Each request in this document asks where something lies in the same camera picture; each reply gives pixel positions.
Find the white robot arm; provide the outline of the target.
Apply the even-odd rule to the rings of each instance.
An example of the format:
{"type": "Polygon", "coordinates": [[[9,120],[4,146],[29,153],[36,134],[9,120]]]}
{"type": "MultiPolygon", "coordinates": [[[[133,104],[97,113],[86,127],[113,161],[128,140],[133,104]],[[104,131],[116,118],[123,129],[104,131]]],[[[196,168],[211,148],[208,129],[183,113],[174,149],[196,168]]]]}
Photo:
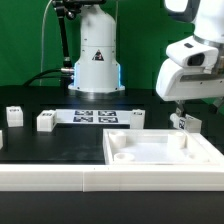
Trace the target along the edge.
{"type": "MultiPolygon", "coordinates": [[[[191,36],[166,48],[156,92],[165,101],[212,98],[224,105],[224,0],[164,0],[168,15],[192,23],[191,36]]],[[[115,56],[115,21],[94,4],[82,8],[81,52],[70,89],[87,97],[111,94],[120,84],[115,56]]]]}

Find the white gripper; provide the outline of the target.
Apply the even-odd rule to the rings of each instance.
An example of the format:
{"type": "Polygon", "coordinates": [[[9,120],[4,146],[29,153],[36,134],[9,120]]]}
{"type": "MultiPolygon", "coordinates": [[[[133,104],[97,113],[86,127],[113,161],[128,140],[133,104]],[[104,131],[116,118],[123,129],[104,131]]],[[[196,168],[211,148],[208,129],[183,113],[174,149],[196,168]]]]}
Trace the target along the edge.
{"type": "Polygon", "coordinates": [[[183,100],[217,98],[216,110],[224,105],[224,75],[203,73],[199,68],[182,68],[167,59],[161,66],[156,83],[156,92],[164,101],[176,101],[176,114],[185,116],[183,100]]]}

